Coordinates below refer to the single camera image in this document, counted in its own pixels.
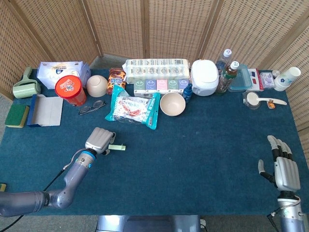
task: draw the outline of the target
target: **woven panel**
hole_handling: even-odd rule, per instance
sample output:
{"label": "woven panel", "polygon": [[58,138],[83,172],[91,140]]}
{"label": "woven panel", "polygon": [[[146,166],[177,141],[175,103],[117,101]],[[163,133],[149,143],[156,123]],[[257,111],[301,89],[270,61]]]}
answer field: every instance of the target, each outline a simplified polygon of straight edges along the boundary
{"label": "woven panel", "polygon": [[289,46],[270,68],[284,72],[296,66],[301,76],[286,92],[296,126],[309,123],[309,27]]}
{"label": "woven panel", "polygon": [[36,47],[4,1],[0,1],[0,18],[0,87],[12,94],[12,87],[20,80],[24,69],[28,65],[36,68],[41,60],[47,58]]}
{"label": "woven panel", "polygon": [[98,56],[77,0],[16,0],[33,29],[56,61],[82,60],[91,63]]}
{"label": "woven panel", "polygon": [[149,0],[151,58],[197,58],[213,0]]}
{"label": "woven panel", "polygon": [[308,0],[225,0],[204,58],[231,48],[233,60],[257,67],[309,6]]}
{"label": "woven panel", "polygon": [[299,138],[300,138],[300,142],[303,147],[305,158],[306,158],[307,165],[309,168],[309,133],[300,135]]}
{"label": "woven panel", "polygon": [[105,53],[142,58],[139,0],[86,1]]}

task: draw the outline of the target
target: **eyeglasses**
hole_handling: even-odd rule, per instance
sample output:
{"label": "eyeglasses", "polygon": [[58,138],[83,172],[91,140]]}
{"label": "eyeglasses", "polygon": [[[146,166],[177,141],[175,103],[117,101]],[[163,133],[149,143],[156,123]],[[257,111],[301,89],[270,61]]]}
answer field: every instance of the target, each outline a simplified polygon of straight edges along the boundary
{"label": "eyeglasses", "polygon": [[90,112],[93,112],[103,106],[106,105],[106,102],[105,101],[96,101],[93,103],[92,106],[84,106],[82,109],[79,110],[78,114],[79,115],[84,115],[84,114],[87,114],[87,113],[90,113]]}

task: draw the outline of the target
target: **rice cooker lid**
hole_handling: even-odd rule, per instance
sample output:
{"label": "rice cooker lid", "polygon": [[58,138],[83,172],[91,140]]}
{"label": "rice cooker lid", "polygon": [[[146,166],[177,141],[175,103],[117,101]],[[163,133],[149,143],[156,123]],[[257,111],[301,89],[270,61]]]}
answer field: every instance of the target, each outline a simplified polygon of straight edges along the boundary
{"label": "rice cooker lid", "polygon": [[192,78],[195,81],[212,83],[218,79],[218,69],[211,60],[200,59],[194,61],[191,71]]}

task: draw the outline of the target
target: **gray floor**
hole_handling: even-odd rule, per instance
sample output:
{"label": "gray floor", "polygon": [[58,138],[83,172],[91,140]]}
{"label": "gray floor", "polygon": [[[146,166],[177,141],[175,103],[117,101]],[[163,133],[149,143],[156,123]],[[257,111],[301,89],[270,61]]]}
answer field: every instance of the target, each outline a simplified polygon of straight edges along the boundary
{"label": "gray floor", "polygon": [[[96,59],[91,65],[92,69],[108,69],[121,67],[126,58],[105,55]],[[4,132],[6,119],[11,103],[0,97],[0,141]],[[93,232],[98,216],[24,216],[11,227],[9,232]],[[206,216],[208,232],[273,232],[266,216]],[[1,218],[0,230],[12,223],[16,218]],[[275,222],[280,228],[279,218]],[[139,227],[135,232],[150,232],[153,229]]]}

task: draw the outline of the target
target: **stack of cups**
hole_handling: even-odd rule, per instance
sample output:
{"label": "stack of cups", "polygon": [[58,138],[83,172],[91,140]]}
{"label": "stack of cups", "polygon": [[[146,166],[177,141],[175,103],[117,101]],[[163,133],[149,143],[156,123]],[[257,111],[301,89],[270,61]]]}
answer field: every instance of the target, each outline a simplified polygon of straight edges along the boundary
{"label": "stack of cups", "polygon": [[275,79],[275,90],[284,91],[293,83],[298,76],[300,76],[300,69],[297,67],[290,67],[287,71],[280,74]]}

